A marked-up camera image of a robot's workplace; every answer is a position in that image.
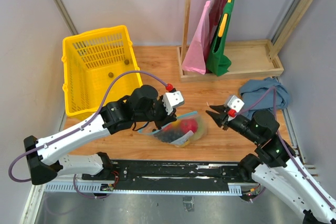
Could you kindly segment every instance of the wooden table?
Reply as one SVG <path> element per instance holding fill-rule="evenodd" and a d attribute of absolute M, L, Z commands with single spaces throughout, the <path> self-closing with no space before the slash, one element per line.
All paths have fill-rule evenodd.
<path fill-rule="evenodd" d="M 178 115 L 197 110 L 207 122 L 208 134 L 184 148 L 179 148 L 127 130 L 95 140 L 73 151 L 72 154 L 91 155 L 106 152 L 111 159 L 238 162 L 248 153 L 253 153 L 255 145 L 252 142 L 231 129 L 221 130 L 205 113 L 205 110 L 209 109 L 207 103 L 223 104 L 230 94 L 238 93 L 238 88 L 247 79 L 180 83 L 176 47 L 134 47 L 134 52 L 141 70 L 157 75 L 182 92 L 185 104 L 178 108 Z M 156 87 L 159 94 L 165 92 L 165 88 L 156 80 L 145 75 L 142 75 L 142 80 L 144 84 Z M 278 111 L 277 115 L 280 133 L 283 139 L 290 142 L 282 112 Z M 78 122 L 76 119 L 68 118 L 65 128 Z"/>

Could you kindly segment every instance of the yellow basket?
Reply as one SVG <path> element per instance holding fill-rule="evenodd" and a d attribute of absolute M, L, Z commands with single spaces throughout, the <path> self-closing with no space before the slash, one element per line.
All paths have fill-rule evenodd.
<path fill-rule="evenodd" d="M 139 70 L 125 26 L 101 28 L 63 40 L 65 111 L 84 120 L 98 109 L 110 83 L 121 73 Z M 118 80 L 106 103 L 116 101 L 142 85 L 140 74 Z"/>

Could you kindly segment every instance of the blue towel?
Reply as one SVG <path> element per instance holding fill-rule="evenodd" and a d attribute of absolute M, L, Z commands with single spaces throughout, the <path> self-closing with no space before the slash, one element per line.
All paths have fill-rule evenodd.
<path fill-rule="evenodd" d="M 245 103 L 243 110 L 255 103 L 272 86 L 277 87 L 277 110 L 287 108 L 290 102 L 288 91 L 276 79 L 268 77 L 264 80 L 249 80 L 240 87 L 239 93 Z M 264 109 L 273 113 L 273 91 L 270 91 L 253 109 L 244 113 L 244 116 L 251 119 L 255 111 Z"/>

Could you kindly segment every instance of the white wall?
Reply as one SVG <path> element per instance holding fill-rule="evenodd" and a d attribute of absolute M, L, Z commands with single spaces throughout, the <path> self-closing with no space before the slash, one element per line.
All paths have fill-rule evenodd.
<path fill-rule="evenodd" d="M 31 187 L 8 177 L 23 139 L 58 130 L 64 112 L 62 39 L 70 35 L 53 0 L 0 0 L 1 223 L 19 223 Z M 14 167 L 29 176 L 26 160 Z"/>
<path fill-rule="evenodd" d="M 180 45 L 185 0 L 63 0 L 79 33 L 127 25 L 136 45 Z M 206 0 L 192 0 L 191 41 Z M 292 0 L 236 0 L 228 40 L 272 39 Z"/>
<path fill-rule="evenodd" d="M 336 0 L 314 0 L 280 52 L 301 151 L 336 198 Z"/>

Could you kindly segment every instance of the wooden pole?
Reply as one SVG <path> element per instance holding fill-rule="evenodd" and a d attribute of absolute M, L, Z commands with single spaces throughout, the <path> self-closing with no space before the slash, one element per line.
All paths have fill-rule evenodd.
<path fill-rule="evenodd" d="M 275 41 L 273 47 L 271 48 L 268 54 L 269 60 L 273 60 L 274 57 L 278 54 L 278 52 L 281 50 L 281 48 L 284 46 L 287 39 L 289 38 L 291 33 L 294 31 L 296 26 L 299 24 L 301 18 L 307 11 L 312 1 L 313 0 L 300 0 L 294 12 L 292 13 L 289 20 L 287 21 L 286 25 L 284 26 L 284 29 L 282 30 L 278 39 Z"/>
<path fill-rule="evenodd" d="M 185 6 L 184 6 L 184 27 L 183 27 L 183 38 L 182 38 L 182 48 L 181 48 L 182 61 L 184 60 L 185 54 L 187 52 L 190 2 L 191 0 L 185 0 Z"/>

